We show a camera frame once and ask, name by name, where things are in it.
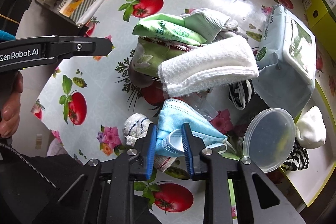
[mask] wet wipes package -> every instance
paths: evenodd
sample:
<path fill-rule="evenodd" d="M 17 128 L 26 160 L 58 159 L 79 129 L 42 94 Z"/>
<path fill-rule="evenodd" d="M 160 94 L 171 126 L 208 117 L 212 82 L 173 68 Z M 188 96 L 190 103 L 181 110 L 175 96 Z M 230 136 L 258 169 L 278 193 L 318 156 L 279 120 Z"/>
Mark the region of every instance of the wet wipes package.
<path fill-rule="evenodd" d="M 268 15 L 256 55 L 256 93 L 272 108 L 298 115 L 315 88 L 315 36 L 281 5 Z"/>

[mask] finger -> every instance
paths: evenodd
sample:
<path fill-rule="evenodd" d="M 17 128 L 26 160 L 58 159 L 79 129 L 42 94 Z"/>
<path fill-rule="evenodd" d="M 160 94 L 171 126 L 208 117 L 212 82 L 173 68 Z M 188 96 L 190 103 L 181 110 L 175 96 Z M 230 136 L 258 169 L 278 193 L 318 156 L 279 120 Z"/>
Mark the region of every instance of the finger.
<path fill-rule="evenodd" d="M 20 107 L 21 107 L 20 98 L 21 98 L 21 93 L 12 92 L 7 102 L 4 104 L 2 115 L 5 121 L 9 121 L 17 113 L 20 112 Z"/>
<path fill-rule="evenodd" d="M 21 72 L 17 72 L 17 76 L 13 85 L 13 91 L 22 93 L 23 92 L 23 76 Z"/>
<path fill-rule="evenodd" d="M 20 116 L 18 117 L 17 121 L 15 122 L 14 128 L 9 132 L 9 134 L 7 134 L 6 136 L 4 136 L 4 138 L 10 138 L 14 135 L 14 133 L 17 131 L 18 127 L 20 124 Z"/>
<path fill-rule="evenodd" d="M 18 127 L 18 123 L 20 121 L 20 115 L 16 114 L 13 118 L 11 118 L 9 121 L 2 121 L 1 122 L 1 136 L 3 138 L 9 138 L 9 134 L 13 132 L 15 133 L 14 129 Z"/>

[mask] barcode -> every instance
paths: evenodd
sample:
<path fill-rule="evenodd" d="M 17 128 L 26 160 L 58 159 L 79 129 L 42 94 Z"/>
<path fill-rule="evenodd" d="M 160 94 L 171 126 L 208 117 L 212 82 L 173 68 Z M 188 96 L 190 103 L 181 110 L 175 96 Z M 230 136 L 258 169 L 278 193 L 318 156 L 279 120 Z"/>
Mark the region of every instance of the barcode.
<path fill-rule="evenodd" d="M 304 0 L 304 8 L 307 10 L 311 6 L 311 0 Z"/>
<path fill-rule="evenodd" d="M 331 8 L 333 8 L 334 5 L 335 5 L 335 0 L 329 0 L 329 4 L 330 4 Z"/>

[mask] metal bolt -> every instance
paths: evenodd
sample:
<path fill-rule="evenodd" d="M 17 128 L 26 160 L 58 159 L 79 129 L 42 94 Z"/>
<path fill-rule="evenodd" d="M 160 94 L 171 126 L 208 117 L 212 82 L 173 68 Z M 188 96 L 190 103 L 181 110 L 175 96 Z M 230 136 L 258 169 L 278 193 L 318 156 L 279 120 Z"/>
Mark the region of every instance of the metal bolt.
<path fill-rule="evenodd" d="M 247 165 L 251 163 L 251 159 L 249 157 L 242 157 L 241 162 Z"/>
<path fill-rule="evenodd" d="M 97 159 L 91 159 L 88 161 L 88 164 L 90 166 L 96 166 L 98 164 L 98 160 Z"/>
<path fill-rule="evenodd" d="M 127 150 L 127 154 L 130 156 L 135 156 L 138 153 L 138 150 L 132 148 Z"/>
<path fill-rule="evenodd" d="M 212 150 L 211 150 L 210 148 L 204 148 L 204 149 L 202 150 L 202 153 L 203 153 L 204 155 L 211 155 L 211 154 L 212 154 Z"/>

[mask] yellow box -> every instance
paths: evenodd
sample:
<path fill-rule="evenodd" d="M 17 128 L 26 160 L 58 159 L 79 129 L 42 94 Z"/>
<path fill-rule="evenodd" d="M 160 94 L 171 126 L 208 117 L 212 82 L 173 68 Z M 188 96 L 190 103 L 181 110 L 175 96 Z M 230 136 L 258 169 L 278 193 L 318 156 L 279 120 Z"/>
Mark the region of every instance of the yellow box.
<path fill-rule="evenodd" d="M 305 0 L 310 30 L 336 61 L 336 8 L 335 0 Z"/>

